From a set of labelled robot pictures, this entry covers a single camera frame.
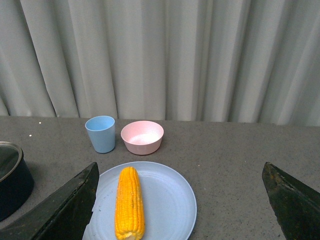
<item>light blue plate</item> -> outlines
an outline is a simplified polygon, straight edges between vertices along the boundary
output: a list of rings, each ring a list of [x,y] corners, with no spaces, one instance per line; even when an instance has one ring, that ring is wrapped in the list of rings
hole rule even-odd
[[[93,214],[83,240],[117,240],[115,204],[121,170],[133,166],[140,179],[145,217],[142,240],[187,240],[197,218],[194,191],[172,168],[148,161],[125,163],[100,175]]]

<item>bowl rim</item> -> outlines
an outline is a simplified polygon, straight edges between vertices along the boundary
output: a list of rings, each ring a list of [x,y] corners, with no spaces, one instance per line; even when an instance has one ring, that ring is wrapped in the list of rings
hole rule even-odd
[[[16,161],[14,167],[6,174],[4,175],[2,178],[0,178],[0,183],[2,181],[4,181],[8,176],[10,176],[10,174],[12,174],[12,172],[18,167],[18,165],[20,164],[21,160],[24,157],[24,153],[21,149],[21,147],[19,147],[18,145],[12,143],[12,142],[8,142],[8,141],[0,141],[0,147],[10,147],[14,150],[16,150],[18,152],[18,160]]]
[[[148,123],[154,124],[155,126],[158,126],[159,129],[161,130],[161,134],[159,134],[159,137],[158,137],[156,140],[154,140],[153,142],[148,143],[148,144],[134,144],[134,143],[128,142],[128,141],[124,138],[124,136],[123,136],[124,131],[125,131],[130,125],[133,125],[133,124],[136,124],[136,123],[141,123],[141,122],[148,122]],[[133,145],[133,146],[148,146],[148,145],[154,144],[154,143],[158,142],[160,139],[162,139],[162,137],[164,136],[164,133],[165,133],[164,128],[163,128],[159,123],[157,123],[157,122],[155,122],[155,121],[149,121],[149,120],[139,120],[139,121],[133,121],[133,122],[128,123],[127,125],[125,125],[125,126],[122,128],[120,135],[121,135],[121,138],[122,138],[122,140],[123,140],[124,142],[126,142],[126,143],[128,143],[128,144],[131,144],[131,145]]]

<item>pink bowl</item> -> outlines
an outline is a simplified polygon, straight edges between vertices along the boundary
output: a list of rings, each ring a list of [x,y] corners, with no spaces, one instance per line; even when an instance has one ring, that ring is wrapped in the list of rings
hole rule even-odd
[[[152,154],[160,147],[164,129],[153,121],[135,121],[126,125],[121,137],[126,148],[133,154]]]

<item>corn on the cob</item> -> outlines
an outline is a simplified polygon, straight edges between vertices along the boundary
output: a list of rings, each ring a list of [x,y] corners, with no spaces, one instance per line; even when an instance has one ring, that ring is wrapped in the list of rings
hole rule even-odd
[[[140,240],[145,233],[142,191],[137,170],[128,166],[119,176],[114,230],[118,240]]]

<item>curtain fold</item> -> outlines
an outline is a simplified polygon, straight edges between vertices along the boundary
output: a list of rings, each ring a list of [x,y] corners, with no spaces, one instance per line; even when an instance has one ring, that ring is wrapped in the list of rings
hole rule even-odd
[[[320,126],[318,0],[0,1],[0,115]]]

